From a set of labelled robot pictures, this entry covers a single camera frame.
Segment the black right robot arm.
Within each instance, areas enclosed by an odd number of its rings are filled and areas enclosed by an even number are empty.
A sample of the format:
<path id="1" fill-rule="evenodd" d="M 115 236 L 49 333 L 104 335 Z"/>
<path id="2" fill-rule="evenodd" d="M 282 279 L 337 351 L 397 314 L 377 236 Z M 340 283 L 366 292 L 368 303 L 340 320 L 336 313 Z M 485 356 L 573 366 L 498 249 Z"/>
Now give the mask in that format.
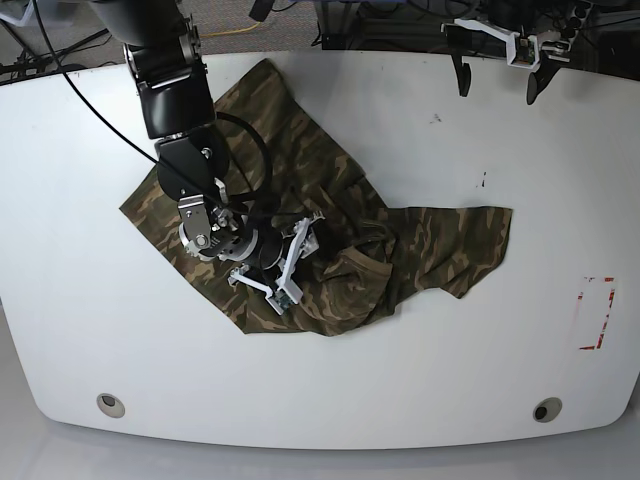
<path id="1" fill-rule="evenodd" d="M 273 167 L 267 146 L 246 121 L 217 114 L 195 26 L 175 1 L 93 1 L 109 32 L 124 45 L 147 134 L 158 155 L 157 179 L 176 201 L 186 249 L 269 270 L 284 240 L 271 224 L 279 205 L 270 197 Z M 233 159 L 215 123 L 239 126 L 260 152 L 264 177 L 247 193 L 231 194 L 225 177 Z"/>

